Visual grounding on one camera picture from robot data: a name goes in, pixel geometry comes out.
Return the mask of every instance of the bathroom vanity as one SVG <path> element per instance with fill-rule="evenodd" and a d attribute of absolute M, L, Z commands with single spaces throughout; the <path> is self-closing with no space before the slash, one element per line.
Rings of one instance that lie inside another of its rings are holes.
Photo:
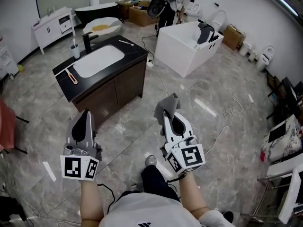
<path fill-rule="evenodd" d="M 59 73 L 55 77 L 66 99 L 79 112 L 90 110 L 96 127 L 137 96 L 143 96 L 148 52 L 119 40 L 134 44 L 117 35 L 92 46 L 91 53 L 82 51 L 80 58 L 71 57 L 53 69 L 54 75 Z M 61 72 L 67 67 L 77 84 L 66 71 Z"/>

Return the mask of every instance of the person bending over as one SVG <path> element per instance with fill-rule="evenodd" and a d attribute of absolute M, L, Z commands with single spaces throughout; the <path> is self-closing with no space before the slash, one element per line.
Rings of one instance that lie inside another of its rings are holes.
<path fill-rule="evenodd" d="M 157 169 L 155 156 L 148 156 L 145 164 L 144 192 L 122 193 L 105 216 L 97 183 L 81 181 L 81 227 L 234 227 L 232 220 L 207 207 L 192 172 L 179 180 L 180 202 Z"/>
<path fill-rule="evenodd" d="M 185 8 L 189 5 L 190 2 L 194 2 L 195 0 L 171 0 L 169 1 L 162 13 L 160 14 L 160 20 L 159 20 L 159 29 L 157 32 L 157 37 L 159 35 L 159 30 L 165 26 L 171 26 L 174 22 L 175 13 L 177 11 L 177 5 L 182 4 L 182 9 L 179 14 L 178 18 L 178 24 L 181 23 Z"/>

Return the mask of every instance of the red cloth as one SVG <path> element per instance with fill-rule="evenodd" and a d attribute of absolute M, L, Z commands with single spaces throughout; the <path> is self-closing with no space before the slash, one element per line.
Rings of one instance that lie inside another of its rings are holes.
<path fill-rule="evenodd" d="M 0 97 L 0 150 L 14 148 L 16 115 Z"/>

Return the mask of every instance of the cardboard box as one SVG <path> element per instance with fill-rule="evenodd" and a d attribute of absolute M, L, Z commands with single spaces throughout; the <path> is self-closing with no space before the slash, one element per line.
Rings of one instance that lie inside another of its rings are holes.
<path fill-rule="evenodd" d="M 140 1 L 139 6 L 148 7 L 150 2 L 148 1 Z M 146 10 L 140 10 L 136 8 L 129 9 L 129 22 L 137 24 L 139 26 L 145 27 L 147 25 L 151 25 L 157 22 L 157 18 L 151 18 Z"/>
<path fill-rule="evenodd" d="M 231 25 L 228 25 L 223 33 L 223 43 L 235 50 L 241 42 L 243 42 L 245 35 Z"/>
<path fill-rule="evenodd" d="M 116 2 L 116 4 L 118 4 L 118 9 L 119 9 L 119 18 L 122 20 L 128 19 L 129 8 L 131 8 L 134 4 L 137 4 L 137 3 L 127 3 L 128 1 L 130 0 L 123 0 Z"/>

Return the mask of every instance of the sink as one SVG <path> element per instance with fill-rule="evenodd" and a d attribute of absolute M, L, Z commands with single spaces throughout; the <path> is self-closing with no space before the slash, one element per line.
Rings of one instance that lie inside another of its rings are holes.
<path fill-rule="evenodd" d="M 124 53 L 112 45 L 106 45 L 74 64 L 74 69 L 83 78 L 89 78 L 124 58 Z"/>

